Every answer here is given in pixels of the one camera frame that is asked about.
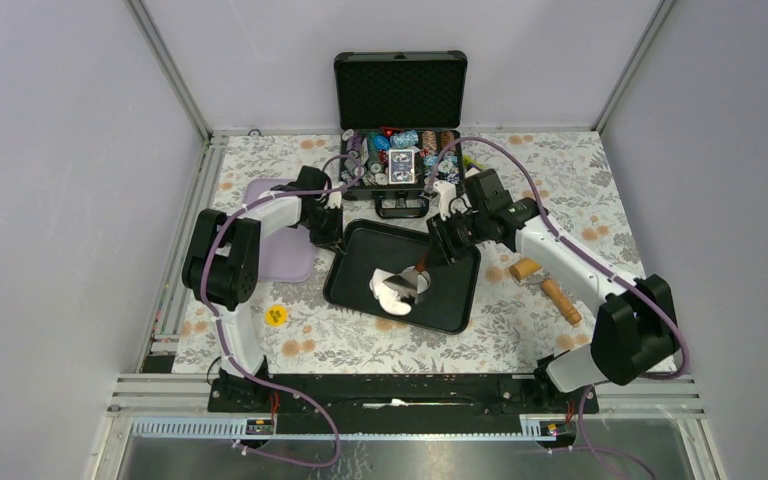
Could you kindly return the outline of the metal dough scraper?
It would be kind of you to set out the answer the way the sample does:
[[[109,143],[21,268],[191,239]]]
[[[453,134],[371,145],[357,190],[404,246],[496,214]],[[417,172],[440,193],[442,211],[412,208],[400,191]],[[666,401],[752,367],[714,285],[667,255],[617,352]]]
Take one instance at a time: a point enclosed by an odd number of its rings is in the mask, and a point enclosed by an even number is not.
[[[426,266],[427,258],[428,255],[424,254],[413,267],[387,277],[383,280],[383,284],[394,290],[405,301],[419,302],[431,286],[431,277]]]

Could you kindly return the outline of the black baking tray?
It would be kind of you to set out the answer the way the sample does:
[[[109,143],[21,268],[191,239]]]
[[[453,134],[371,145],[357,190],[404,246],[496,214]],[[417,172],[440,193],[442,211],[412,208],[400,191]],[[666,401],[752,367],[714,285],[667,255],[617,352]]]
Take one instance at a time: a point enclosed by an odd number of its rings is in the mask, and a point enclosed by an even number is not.
[[[360,219],[346,226],[345,242],[323,289],[329,303],[449,335],[467,328],[481,263],[478,248],[454,265],[431,268],[429,291],[408,314],[398,316],[385,312],[369,282],[377,269],[397,273],[413,265],[427,251],[429,235]]]

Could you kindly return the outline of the wooden rolling pin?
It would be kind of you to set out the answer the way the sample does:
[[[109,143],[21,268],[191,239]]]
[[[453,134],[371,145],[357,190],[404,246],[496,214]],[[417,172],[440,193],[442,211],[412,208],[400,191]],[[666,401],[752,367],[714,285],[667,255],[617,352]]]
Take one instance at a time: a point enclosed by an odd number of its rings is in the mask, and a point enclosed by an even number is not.
[[[522,258],[508,267],[511,277],[519,284],[525,284],[530,277],[541,271],[542,267],[529,258]],[[570,298],[563,292],[560,285],[548,274],[540,280],[532,280],[532,284],[540,286],[543,293],[550,299],[563,319],[573,327],[582,322],[582,315]]]

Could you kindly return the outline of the white dough disc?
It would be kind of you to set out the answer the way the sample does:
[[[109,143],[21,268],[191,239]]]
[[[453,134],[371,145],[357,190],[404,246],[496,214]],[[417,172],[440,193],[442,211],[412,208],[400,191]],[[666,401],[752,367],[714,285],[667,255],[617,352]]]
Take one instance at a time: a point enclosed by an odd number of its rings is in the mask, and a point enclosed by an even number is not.
[[[394,290],[383,284],[383,280],[393,274],[397,273],[375,269],[369,282],[369,289],[384,312],[392,316],[406,316],[418,302],[405,301]]]

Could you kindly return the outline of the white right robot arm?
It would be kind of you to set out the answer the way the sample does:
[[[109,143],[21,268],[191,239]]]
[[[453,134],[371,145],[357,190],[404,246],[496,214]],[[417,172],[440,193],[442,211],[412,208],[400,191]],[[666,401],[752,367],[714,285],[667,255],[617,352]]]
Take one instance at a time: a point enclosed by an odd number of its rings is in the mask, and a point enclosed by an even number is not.
[[[514,200],[497,173],[484,170],[459,185],[437,180],[439,212],[427,222],[427,268],[460,261],[483,242],[505,245],[560,280],[594,315],[590,343],[552,357],[538,368],[535,402],[557,412],[573,391],[610,382],[627,385],[675,354],[681,341],[668,284],[610,267],[579,241],[554,226],[532,198]]]

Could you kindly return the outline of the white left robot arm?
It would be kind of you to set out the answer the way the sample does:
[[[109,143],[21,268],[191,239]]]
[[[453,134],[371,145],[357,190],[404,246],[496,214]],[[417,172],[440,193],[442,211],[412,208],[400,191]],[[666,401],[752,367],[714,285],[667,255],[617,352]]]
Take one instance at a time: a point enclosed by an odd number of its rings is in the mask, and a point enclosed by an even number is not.
[[[258,376],[266,356],[245,306],[258,285],[261,244],[283,229],[302,228],[312,246],[342,252],[342,197],[347,190],[344,183],[333,184],[323,170],[304,166],[295,180],[272,187],[234,212],[207,208],[196,217],[182,283],[211,313],[220,371],[238,377],[231,395],[245,410],[264,407],[270,388],[277,387]]]

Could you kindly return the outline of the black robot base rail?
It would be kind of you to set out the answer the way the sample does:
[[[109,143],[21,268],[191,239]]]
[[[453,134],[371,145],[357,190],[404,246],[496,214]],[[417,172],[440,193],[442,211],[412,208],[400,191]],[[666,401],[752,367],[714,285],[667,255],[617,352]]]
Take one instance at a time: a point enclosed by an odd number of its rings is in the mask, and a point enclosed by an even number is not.
[[[514,414],[599,411],[593,391],[561,392],[547,379],[514,374],[266,374],[256,382],[222,371],[211,383],[214,413],[296,413],[315,407],[458,406]]]

